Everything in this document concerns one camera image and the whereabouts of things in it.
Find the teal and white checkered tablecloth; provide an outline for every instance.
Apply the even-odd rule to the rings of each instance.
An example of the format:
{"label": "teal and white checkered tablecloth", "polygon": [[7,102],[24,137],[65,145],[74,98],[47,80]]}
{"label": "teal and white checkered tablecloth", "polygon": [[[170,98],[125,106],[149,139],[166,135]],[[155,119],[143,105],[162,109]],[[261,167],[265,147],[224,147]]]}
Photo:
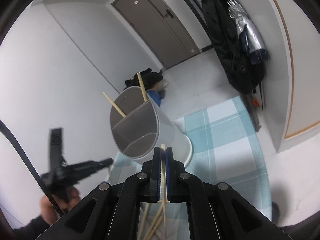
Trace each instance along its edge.
{"label": "teal and white checkered tablecloth", "polygon": [[[189,114],[174,123],[193,145],[187,172],[207,183],[228,183],[271,219],[266,165],[250,116],[240,97]],[[119,154],[109,182],[111,185],[124,182],[139,171],[140,164]],[[160,203],[151,204],[148,215],[154,216],[159,207]],[[190,239],[185,204],[167,205],[167,239]]]}

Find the door handle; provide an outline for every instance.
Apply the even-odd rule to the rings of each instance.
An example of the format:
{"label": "door handle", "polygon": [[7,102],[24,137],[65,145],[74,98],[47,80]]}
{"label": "door handle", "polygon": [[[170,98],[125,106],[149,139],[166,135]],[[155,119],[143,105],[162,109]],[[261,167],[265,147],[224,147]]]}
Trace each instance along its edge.
{"label": "door handle", "polygon": [[169,9],[167,9],[165,11],[167,12],[167,14],[165,14],[163,17],[167,17],[169,15],[172,19],[174,18],[173,14],[170,12]]}

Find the black cable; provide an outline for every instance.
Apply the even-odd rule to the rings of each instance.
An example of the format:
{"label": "black cable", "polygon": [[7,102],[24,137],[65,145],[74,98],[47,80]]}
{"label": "black cable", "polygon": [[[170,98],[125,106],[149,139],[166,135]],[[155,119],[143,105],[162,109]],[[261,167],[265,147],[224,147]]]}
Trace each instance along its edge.
{"label": "black cable", "polygon": [[57,211],[58,215],[60,217],[62,217],[63,216],[63,212],[62,212],[61,208],[59,207],[59,205],[57,204],[57,202],[55,201],[55,199],[51,195],[50,191],[48,190],[48,188],[46,187],[46,185],[44,184],[42,179],[40,178],[38,172],[33,167],[31,161],[29,160],[28,156],[26,155],[26,153],[22,149],[21,145],[18,143],[17,139],[14,137],[12,132],[6,127],[6,125],[1,120],[0,120],[0,131],[3,133],[3,135],[12,144],[12,146],[17,151],[17,153],[19,154],[20,158],[22,159],[24,164],[27,166],[28,170],[30,171],[32,176],[35,178],[36,182],[38,183],[38,185],[40,186],[40,188],[42,189],[44,194],[49,199],[49,201],[52,204],[52,206],[54,207],[54,209]]}

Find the black device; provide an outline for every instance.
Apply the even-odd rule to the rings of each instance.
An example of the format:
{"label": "black device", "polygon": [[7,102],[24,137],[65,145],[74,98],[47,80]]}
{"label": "black device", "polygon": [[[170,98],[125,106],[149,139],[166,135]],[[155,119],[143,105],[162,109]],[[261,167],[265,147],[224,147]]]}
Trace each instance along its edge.
{"label": "black device", "polygon": [[67,165],[62,156],[62,128],[51,129],[49,140],[50,171],[42,174],[41,179],[49,189],[50,193],[62,200],[69,202],[70,190],[97,171],[109,167],[113,159],[107,158],[100,162],[87,161]]}
{"label": "black device", "polygon": [[160,199],[161,159],[168,201],[187,205],[191,240],[291,239],[230,185],[202,182],[173,159],[172,148],[156,147],[141,172],[120,184],[100,184],[37,240],[135,240],[141,202]]}

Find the orange object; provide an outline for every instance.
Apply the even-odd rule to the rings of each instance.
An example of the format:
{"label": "orange object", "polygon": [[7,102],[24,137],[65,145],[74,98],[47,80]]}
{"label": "orange object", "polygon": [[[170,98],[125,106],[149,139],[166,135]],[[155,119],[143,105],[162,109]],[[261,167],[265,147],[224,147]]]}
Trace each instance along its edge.
{"label": "orange object", "polygon": [[257,99],[252,99],[252,104],[255,106],[255,107],[259,107],[259,102]]}

